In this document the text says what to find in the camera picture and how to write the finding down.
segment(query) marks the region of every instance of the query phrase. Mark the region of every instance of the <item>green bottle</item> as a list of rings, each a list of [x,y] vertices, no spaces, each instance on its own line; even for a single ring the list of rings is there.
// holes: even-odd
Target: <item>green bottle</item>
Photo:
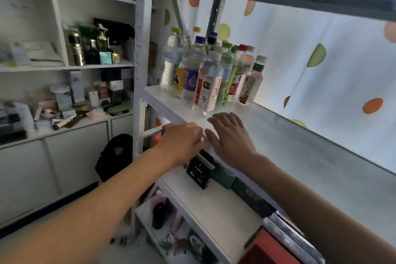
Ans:
[[[224,101],[223,101],[223,105],[225,105],[227,103],[228,100],[228,92],[230,91],[230,87],[232,84],[232,80],[234,79],[235,76],[235,72],[236,69],[238,68],[238,60],[235,57],[235,53],[238,51],[238,47],[237,46],[233,46],[231,48],[231,53],[232,53],[232,57],[234,58],[234,63],[232,64],[232,69],[231,69],[231,74],[230,74],[230,78],[228,79],[228,83],[227,86],[225,87],[225,95],[224,95]]]

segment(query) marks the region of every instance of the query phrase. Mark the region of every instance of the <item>gold perfume bottle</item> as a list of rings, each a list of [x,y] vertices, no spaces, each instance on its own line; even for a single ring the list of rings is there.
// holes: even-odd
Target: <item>gold perfume bottle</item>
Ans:
[[[103,25],[98,24],[99,36],[96,37],[96,41],[98,43],[99,51],[107,51],[108,42],[107,37],[105,35],[107,28],[103,27]]]

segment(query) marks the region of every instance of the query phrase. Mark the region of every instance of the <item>shelf post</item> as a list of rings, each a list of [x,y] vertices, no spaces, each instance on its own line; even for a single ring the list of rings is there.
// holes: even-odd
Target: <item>shelf post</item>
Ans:
[[[149,67],[150,23],[152,0],[136,0],[135,10],[135,75],[133,101],[133,159],[143,151],[143,132],[147,103],[139,96],[141,87],[147,86]]]

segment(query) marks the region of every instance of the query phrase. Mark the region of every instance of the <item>person's right hand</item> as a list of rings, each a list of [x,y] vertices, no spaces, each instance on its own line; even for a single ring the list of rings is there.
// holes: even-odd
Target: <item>person's right hand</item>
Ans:
[[[257,153],[241,119],[234,113],[216,113],[208,121],[219,135],[217,138],[211,130],[205,130],[215,152],[226,164],[240,170]]]

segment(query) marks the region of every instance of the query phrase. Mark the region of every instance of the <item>purple label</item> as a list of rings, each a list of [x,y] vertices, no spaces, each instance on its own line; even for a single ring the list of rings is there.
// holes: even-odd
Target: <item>purple label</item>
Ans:
[[[186,82],[184,83],[184,89],[187,91],[195,92],[197,86],[198,70],[186,68]]]

